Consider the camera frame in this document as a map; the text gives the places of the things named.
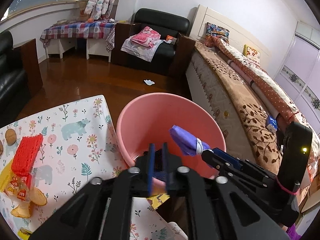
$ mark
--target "bed headboard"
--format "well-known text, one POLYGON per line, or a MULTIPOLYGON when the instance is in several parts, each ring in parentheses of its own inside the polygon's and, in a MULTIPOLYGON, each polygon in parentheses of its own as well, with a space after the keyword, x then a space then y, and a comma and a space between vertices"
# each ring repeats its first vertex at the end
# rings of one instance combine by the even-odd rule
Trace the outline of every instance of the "bed headboard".
POLYGON ((190 38, 196 41, 205 41, 207 22, 224 27, 230 31, 229 43, 241 53, 244 45, 252 46, 252 48, 260 52, 260 66, 267 67, 271 57, 271 52, 249 31, 241 27, 239 24, 223 16, 222 14, 199 4, 193 26, 190 32, 190 38))

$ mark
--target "screw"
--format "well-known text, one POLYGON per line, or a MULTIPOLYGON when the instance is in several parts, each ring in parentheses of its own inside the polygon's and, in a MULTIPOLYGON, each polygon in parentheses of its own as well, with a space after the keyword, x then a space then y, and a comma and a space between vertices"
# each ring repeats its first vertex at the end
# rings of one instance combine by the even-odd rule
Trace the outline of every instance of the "screw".
POLYGON ((93 185, 100 185, 102 183, 102 179, 99 177, 94 177, 92 180, 90 180, 90 183, 93 185))
POLYGON ((139 173, 140 169, 138 167, 131 167, 128 169, 129 173, 135 174, 135 173, 139 173))
POLYGON ((190 169, 186 166, 180 166, 178 168, 178 172, 180 172, 180 173, 188 173, 189 171, 190 171, 190 169))
POLYGON ((228 179, 224 176, 219 176, 216 178, 216 182, 219 184, 225 184, 228 182, 228 179))

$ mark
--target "white puffer jacket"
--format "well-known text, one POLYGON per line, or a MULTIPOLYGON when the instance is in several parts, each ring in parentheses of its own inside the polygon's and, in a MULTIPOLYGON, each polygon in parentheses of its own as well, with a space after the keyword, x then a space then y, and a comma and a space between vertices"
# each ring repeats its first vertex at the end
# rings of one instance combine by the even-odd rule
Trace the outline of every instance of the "white puffer jacket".
POLYGON ((94 20, 98 20, 101 15, 105 15, 108 18, 114 2, 115 0, 89 0, 84 13, 91 13, 91 18, 94 20))

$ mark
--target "folded pink towel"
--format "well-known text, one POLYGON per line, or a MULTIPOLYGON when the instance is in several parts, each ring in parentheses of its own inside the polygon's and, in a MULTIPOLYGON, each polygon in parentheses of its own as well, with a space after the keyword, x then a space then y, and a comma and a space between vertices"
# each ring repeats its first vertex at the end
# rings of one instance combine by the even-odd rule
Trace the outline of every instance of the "folded pink towel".
POLYGON ((152 48, 153 42, 159 40, 160 37, 159 33, 147 26, 138 34, 132 36, 131 42, 152 48))

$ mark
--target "colorful pillow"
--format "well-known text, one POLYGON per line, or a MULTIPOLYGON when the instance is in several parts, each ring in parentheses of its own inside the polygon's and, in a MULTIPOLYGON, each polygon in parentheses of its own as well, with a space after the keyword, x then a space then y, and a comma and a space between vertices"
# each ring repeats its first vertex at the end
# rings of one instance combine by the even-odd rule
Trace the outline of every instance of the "colorful pillow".
POLYGON ((214 47, 215 39, 223 39, 226 43, 229 43, 229 30, 215 24, 207 23, 207 33, 204 44, 207 47, 214 47))
POLYGON ((259 51, 245 45, 243 55, 245 55, 251 61, 251 63, 254 63, 255 65, 260 67, 260 52, 259 51))

